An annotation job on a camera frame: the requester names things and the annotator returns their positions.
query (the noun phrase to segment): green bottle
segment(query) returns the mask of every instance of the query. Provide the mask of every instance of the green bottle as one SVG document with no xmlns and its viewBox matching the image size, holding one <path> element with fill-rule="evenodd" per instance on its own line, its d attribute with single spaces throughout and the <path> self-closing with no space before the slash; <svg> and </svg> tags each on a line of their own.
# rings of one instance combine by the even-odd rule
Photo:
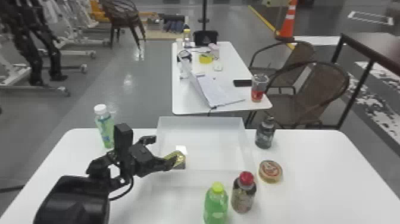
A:
<svg viewBox="0 0 400 224">
<path fill-rule="evenodd" d="M 95 123 L 100 131 L 101 138 L 106 148 L 114 147 L 114 121 L 107 111 L 107 106 L 98 104 L 95 106 Z"/>
<path fill-rule="evenodd" d="M 205 224 L 226 224 L 228 216 L 228 195 L 221 182 L 214 182 L 205 194 Z"/>
</svg>

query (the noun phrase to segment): brown bottle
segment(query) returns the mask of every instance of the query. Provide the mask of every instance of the brown bottle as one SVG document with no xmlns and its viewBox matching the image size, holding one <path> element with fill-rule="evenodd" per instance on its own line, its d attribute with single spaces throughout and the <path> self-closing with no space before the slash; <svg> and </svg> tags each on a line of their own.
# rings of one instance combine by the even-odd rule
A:
<svg viewBox="0 0 400 224">
<path fill-rule="evenodd" d="M 256 191 L 254 176 L 251 172 L 244 171 L 233 182 L 231 197 L 232 208 L 238 213 L 246 213 L 253 206 Z"/>
</svg>

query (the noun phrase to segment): orange traffic cone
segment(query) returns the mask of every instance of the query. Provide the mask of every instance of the orange traffic cone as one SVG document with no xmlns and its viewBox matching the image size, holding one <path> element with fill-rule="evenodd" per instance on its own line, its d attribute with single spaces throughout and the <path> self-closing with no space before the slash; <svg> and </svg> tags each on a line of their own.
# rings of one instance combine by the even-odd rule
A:
<svg viewBox="0 0 400 224">
<path fill-rule="evenodd" d="M 291 0 L 285 21 L 280 29 L 279 34 L 275 37 L 278 41 L 292 42 L 295 40 L 293 37 L 293 28 L 295 26 L 295 14 L 296 14 L 297 0 Z"/>
</svg>

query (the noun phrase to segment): smartphone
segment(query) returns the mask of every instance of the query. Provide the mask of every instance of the smartphone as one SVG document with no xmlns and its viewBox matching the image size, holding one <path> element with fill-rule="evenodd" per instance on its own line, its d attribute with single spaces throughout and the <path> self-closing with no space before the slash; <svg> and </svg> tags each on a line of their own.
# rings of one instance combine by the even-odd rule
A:
<svg viewBox="0 0 400 224">
<path fill-rule="evenodd" d="M 235 87 L 251 86 L 251 79 L 236 79 L 233 81 Z"/>
</svg>

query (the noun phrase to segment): white bottle cap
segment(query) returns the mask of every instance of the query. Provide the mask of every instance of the white bottle cap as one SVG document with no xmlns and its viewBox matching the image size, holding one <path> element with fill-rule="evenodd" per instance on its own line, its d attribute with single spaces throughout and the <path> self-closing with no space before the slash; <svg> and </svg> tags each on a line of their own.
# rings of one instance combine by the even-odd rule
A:
<svg viewBox="0 0 400 224">
<path fill-rule="evenodd" d="M 105 104 L 97 104 L 94 109 L 97 115 L 103 115 L 107 112 L 107 106 Z"/>
</svg>

